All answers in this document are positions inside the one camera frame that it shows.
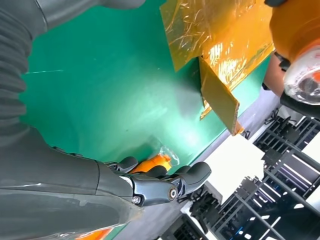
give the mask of green surface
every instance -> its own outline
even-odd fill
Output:
[[[21,99],[28,113],[23,119],[49,145],[103,162],[142,161],[161,145],[183,165],[192,162],[226,128],[214,112],[199,121],[197,60],[174,71],[162,2],[97,7],[39,37],[24,77],[28,88]],[[239,114],[258,96],[266,68],[234,91]]]

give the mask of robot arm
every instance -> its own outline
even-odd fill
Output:
[[[2,0],[0,2],[0,236],[2,240],[72,238],[125,224],[140,207],[168,203],[199,188],[205,163],[162,178],[128,174],[137,164],[104,164],[47,145],[20,121],[32,40],[87,9],[134,8],[144,0]]]

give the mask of orange item in plastic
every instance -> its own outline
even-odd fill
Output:
[[[130,173],[131,174],[138,173],[138,172],[146,173],[149,170],[151,170],[152,168],[155,166],[164,166],[165,169],[167,169],[167,171],[169,171],[172,167],[171,164],[171,160],[171,158],[168,155],[158,154],[152,158],[140,163],[138,166],[131,171]]]
[[[75,240],[103,240],[108,234],[109,234],[112,230],[112,228],[93,231],[88,234],[85,234],[84,236],[79,236],[78,238],[75,238]]]
[[[276,51],[292,64],[320,45],[320,1],[288,0],[274,7],[269,27]]]

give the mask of orange object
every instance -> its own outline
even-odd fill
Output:
[[[272,9],[264,1],[167,0],[160,7],[174,70],[195,57],[205,70],[202,93],[210,107],[201,118],[212,108],[232,135],[241,130],[240,103],[232,91],[274,50]]]
[[[312,77],[315,81],[320,83],[320,71],[317,71],[312,74]]]
[[[93,231],[75,238],[75,240],[103,240],[109,234],[112,228]]]
[[[153,167],[155,166],[164,166],[167,171],[169,171],[172,166],[171,164],[171,158],[168,155],[162,155],[158,154],[156,156],[154,156],[152,158],[143,161],[134,170],[131,171],[131,174],[137,173],[137,172],[143,172],[146,173],[149,170],[151,170]]]
[[[288,0],[274,7],[269,27],[276,51],[292,64],[320,46],[320,1]]]

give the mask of metal bolt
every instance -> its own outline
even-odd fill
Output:
[[[169,192],[169,198],[171,200],[174,200],[177,197],[177,188],[173,187]]]
[[[140,202],[141,202],[141,197],[140,197],[140,196],[134,196],[132,198],[133,204],[140,204]]]

